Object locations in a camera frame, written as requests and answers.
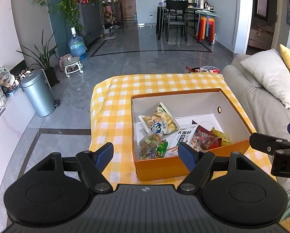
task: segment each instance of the gray cabinet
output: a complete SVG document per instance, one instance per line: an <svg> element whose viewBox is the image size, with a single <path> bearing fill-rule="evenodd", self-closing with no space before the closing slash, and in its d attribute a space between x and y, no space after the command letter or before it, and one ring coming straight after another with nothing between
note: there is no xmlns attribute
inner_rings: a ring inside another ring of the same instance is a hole
<svg viewBox="0 0 290 233"><path fill-rule="evenodd" d="M85 38L85 44L88 46L103 34L102 18L99 3L79 4L79 24L85 27L79 35Z"/></svg>

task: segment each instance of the checkered tablecloth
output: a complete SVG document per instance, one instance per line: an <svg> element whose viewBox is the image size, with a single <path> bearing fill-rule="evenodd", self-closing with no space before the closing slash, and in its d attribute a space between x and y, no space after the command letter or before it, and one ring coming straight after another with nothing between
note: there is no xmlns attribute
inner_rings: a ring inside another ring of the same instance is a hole
<svg viewBox="0 0 290 233"><path fill-rule="evenodd" d="M184 177L141 182L135 172L132 156L131 96L145 93L169 92L191 89L221 88L244 117L252 132L255 132L247 114L227 86L221 74L135 74L109 78L93 89L91 99L91 151L96 151L106 142L114 145L112 161L103 175L115 188L118 183L167 184L176 187ZM245 153L265 172L270 174L268 156L249 148ZM224 173L216 172L215 177Z"/></svg>

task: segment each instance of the crosshair logo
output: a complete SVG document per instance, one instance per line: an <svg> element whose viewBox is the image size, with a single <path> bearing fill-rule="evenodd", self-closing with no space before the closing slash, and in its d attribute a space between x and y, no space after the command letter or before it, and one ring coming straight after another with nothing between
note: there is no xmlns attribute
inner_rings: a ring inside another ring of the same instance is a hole
<svg viewBox="0 0 290 233"><path fill-rule="evenodd" d="M149 187L143 187L143 188L142 188L142 191L144 191L144 192L148 192L148 191L150 191L150 188L149 188Z"/></svg>

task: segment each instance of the silver trash can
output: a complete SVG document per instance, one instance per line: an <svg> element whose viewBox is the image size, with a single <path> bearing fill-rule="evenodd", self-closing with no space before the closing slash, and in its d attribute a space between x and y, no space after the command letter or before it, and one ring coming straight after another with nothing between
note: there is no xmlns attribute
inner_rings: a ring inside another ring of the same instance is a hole
<svg viewBox="0 0 290 233"><path fill-rule="evenodd" d="M20 87L40 117L51 114L59 105L59 100L55 100L42 70L36 70L27 75L22 80Z"/></svg>

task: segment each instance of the plant pot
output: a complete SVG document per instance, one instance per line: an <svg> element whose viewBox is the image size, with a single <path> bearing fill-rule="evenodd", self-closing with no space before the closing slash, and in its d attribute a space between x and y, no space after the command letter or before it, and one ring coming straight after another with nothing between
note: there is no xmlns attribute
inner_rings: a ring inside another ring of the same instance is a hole
<svg viewBox="0 0 290 233"><path fill-rule="evenodd" d="M46 77L47 77L51 87L54 87L56 84L60 83L60 81L57 80L55 70L53 67L51 67L49 70L45 71L45 73L46 73Z"/></svg>

